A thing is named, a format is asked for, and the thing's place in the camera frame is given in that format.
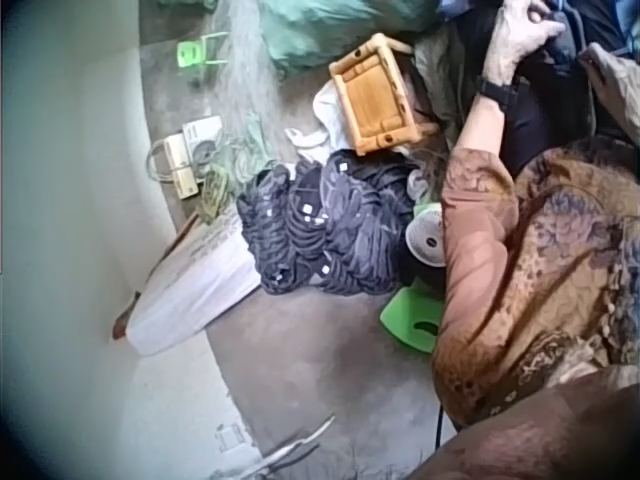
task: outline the watch strap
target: watch strap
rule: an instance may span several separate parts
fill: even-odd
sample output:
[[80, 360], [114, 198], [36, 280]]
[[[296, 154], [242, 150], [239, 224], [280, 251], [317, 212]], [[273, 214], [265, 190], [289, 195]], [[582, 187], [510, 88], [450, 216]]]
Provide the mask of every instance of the watch strap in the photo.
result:
[[496, 85], [482, 76], [476, 78], [476, 91], [483, 97], [494, 100], [505, 114], [509, 113], [518, 97], [518, 91], [512, 85]]

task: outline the small wooden stool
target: small wooden stool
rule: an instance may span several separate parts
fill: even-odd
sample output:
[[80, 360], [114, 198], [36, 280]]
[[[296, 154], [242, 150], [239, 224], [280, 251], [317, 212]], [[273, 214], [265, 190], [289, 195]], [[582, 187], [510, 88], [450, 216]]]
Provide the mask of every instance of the small wooden stool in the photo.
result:
[[438, 133], [436, 123], [417, 124], [393, 51], [413, 49], [381, 33], [329, 65], [358, 155], [416, 143]]

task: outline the black pants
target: black pants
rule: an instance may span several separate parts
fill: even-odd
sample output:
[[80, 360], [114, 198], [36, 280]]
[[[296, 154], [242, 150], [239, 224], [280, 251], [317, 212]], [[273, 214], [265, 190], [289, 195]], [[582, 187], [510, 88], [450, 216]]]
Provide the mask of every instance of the black pants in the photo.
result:
[[[626, 45], [618, 25], [615, 0], [577, 0], [572, 6], [582, 18], [587, 44], [597, 42], [606, 51]], [[482, 72], [496, 12], [495, 2], [487, 0], [487, 5], [476, 7], [456, 20], [466, 51], [465, 71], [468, 75], [475, 77]], [[529, 85], [521, 89], [502, 139], [500, 156], [514, 177], [535, 156], [584, 135], [575, 125], [579, 123], [577, 104], [588, 88], [586, 80], [579, 75], [563, 78], [552, 65], [542, 64], [537, 58], [532, 55], [518, 68], [518, 75], [526, 78]], [[597, 99], [595, 114], [597, 134], [626, 138]]]

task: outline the green plastic object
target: green plastic object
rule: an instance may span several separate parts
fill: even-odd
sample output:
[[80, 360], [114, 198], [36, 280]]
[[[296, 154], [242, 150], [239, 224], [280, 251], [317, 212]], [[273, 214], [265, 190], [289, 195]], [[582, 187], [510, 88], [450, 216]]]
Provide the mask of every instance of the green plastic object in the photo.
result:
[[212, 38], [226, 37], [229, 32], [217, 32], [203, 35], [199, 40], [188, 40], [178, 43], [178, 67], [203, 67], [205, 65], [223, 65], [226, 60], [208, 58], [208, 45]]
[[444, 302], [416, 280], [401, 288], [380, 315], [380, 321], [402, 343], [431, 354], [436, 347]]
[[424, 212], [427, 207], [429, 206], [429, 203], [418, 203], [417, 205], [415, 205], [413, 207], [413, 218], [416, 218], [418, 215], [420, 215], [422, 212]]

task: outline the power strip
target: power strip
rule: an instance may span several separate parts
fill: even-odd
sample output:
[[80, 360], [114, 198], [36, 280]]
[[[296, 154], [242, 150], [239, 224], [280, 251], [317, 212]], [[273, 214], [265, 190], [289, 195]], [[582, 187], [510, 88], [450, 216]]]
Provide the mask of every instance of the power strip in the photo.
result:
[[192, 197], [199, 191], [196, 177], [189, 161], [189, 152], [182, 133], [164, 139], [164, 151], [173, 176], [173, 183], [180, 199]]

